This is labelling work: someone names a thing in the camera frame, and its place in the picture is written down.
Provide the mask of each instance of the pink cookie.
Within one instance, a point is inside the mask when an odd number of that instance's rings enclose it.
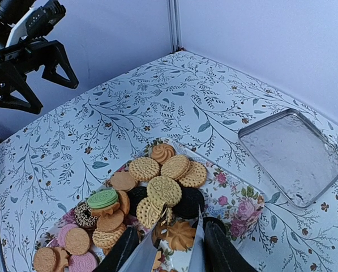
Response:
[[[63,228],[61,228],[61,231],[58,233],[58,244],[61,246],[61,247],[66,247],[66,235],[67,235],[67,232],[70,231],[71,229],[73,228],[78,228],[77,225],[75,224],[66,224]]]
[[[70,272],[92,272],[97,267],[96,257],[87,252],[83,255],[72,255],[69,259]]]

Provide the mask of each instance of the metal tray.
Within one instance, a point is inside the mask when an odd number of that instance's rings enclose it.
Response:
[[[297,208],[310,206],[338,179],[338,147],[295,109],[249,125],[238,137]]]

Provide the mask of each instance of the white wall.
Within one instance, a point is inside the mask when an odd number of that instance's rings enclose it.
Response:
[[[35,6],[46,0],[38,0]],[[67,13],[48,36],[66,48],[80,85],[71,90],[41,79],[28,83],[41,100],[42,114],[88,89],[170,53],[166,1],[68,1]],[[38,116],[0,108],[0,137],[6,138]]]
[[[338,0],[181,0],[183,46],[338,123]]]

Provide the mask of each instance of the leaf pattern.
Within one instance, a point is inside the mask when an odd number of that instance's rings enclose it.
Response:
[[[38,118],[0,144],[0,235],[8,270],[33,271],[34,252],[44,246],[36,241],[51,239],[46,232],[64,211],[59,203],[71,209],[123,163],[142,155],[151,140],[169,137],[267,196],[241,247],[253,267],[338,271],[338,181],[324,199],[297,210],[238,142],[240,128],[289,107],[338,146],[338,126],[312,108],[188,52],[142,65]],[[217,190],[226,186],[231,185],[215,185]],[[255,194],[253,199],[261,201]]]

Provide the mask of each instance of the chocolate sandwich cookie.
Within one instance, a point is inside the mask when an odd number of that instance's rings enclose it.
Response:
[[[204,197],[200,190],[181,187],[181,192],[182,197],[180,202],[173,207],[174,214],[184,219],[198,217],[199,205],[201,212],[203,212],[205,208]]]
[[[74,209],[74,217],[79,227],[92,230],[96,227],[98,217],[91,215],[91,208],[86,202],[78,205]]]
[[[136,217],[136,209],[141,200],[147,197],[146,187],[140,186],[133,188],[131,191],[127,192],[127,195],[130,199],[130,211],[129,213]]]

